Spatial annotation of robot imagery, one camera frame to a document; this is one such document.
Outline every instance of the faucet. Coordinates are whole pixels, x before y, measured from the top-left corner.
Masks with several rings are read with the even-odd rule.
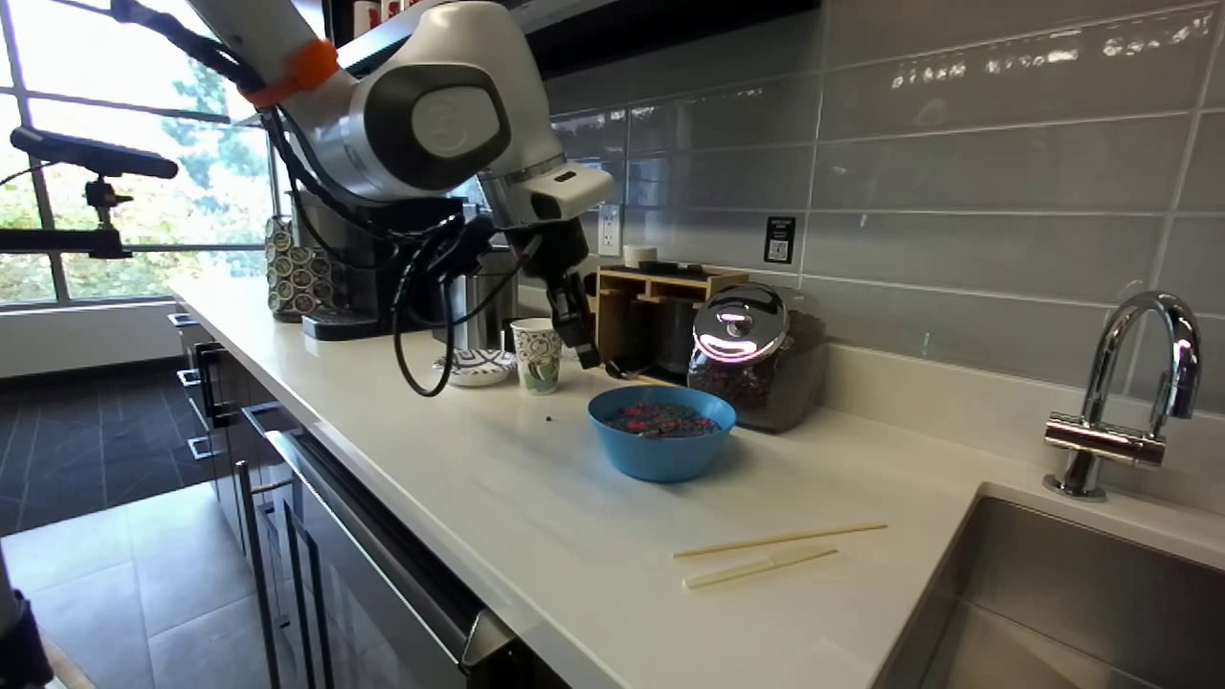
[[[1113,428],[1106,426],[1106,392],[1113,378],[1117,350],[1129,338],[1129,329],[1141,322],[1141,315],[1156,315],[1168,338],[1168,372],[1156,383],[1147,428]],[[1073,452],[1073,461],[1064,473],[1049,473],[1044,486],[1073,495],[1073,497],[1104,497],[1095,486],[1095,461],[1099,457],[1120,457],[1120,461],[1147,461],[1161,466],[1164,457],[1164,420],[1168,418],[1189,418],[1196,410],[1196,385],[1198,385],[1198,322],[1189,304],[1164,289],[1141,289],[1127,299],[1104,338],[1099,350],[1087,373],[1080,418],[1053,414],[1044,420],[1044,441]]]

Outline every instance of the wall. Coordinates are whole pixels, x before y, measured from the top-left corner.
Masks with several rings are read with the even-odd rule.
[[[170,302],[0,315],[0,378],[179,354]]]
[[[1073,385],[1110,304],[1168,287],[1225,410],[1221,61],[1217,0],[828,0],[549,87],[624,242],[793,287],[850,344]],[[800,218],[793,262],[764,213]]]

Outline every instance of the chopsticks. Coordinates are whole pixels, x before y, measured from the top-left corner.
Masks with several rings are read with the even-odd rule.
[[[739,566],[720,566],[720,570],[692,572],[692,577],[687,577],[687,588],[710,588],[710,586],[722,586],[722,581],[734,581],[734,577],[753,577],[753,572],[764,572],[764,570],[781,570],[781,566],[828,560],[828,553],[833,553],[833,551],[837,551],[837,546],[793,546],[793,551],[776,551],[776,553],[749,560],[749,563],[739,563]]]
[[[749,551],[749,546],[773,546],[773,544],[798,544],[798,540],[828,540],[828,537],[850,537],[850,533],[881,533],[888,528],[883,520],[869,523],[842,523],[842,528],[817,528],[817,533],[781,533],[781,537],[761,537],[761,540],[731,540],[731,544],[710,544],[710,546],[690,546],[674,551],[674,560],[704,560],[720,551]]]

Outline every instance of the kitchen counter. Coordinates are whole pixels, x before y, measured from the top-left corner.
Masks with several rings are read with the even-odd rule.
[[[259,287],[179,295],[569,685],[869,685],[980,495],[1225,566],[1212,512],[1064,502],[1043,491],[1043,461],[997,456],[983,435],[929,435],[854,404],[781,435],[734,428],[731,456],[699,483],[634,483],[611,472],[586,420],[586,401],[615,385],[601,372],[567,366],[550,398],[516,385],[416,398],[388,338],[305,339],[269,317]],[[405,339],[429,378],[442,344]],[[888,528],[704,593],[683,577],[741,553],[674,560],[860,520]]]

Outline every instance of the kitchen sink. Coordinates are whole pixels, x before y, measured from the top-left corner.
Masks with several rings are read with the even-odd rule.
[[[881,689],[1225,685],[1225,572],[980,497]]]

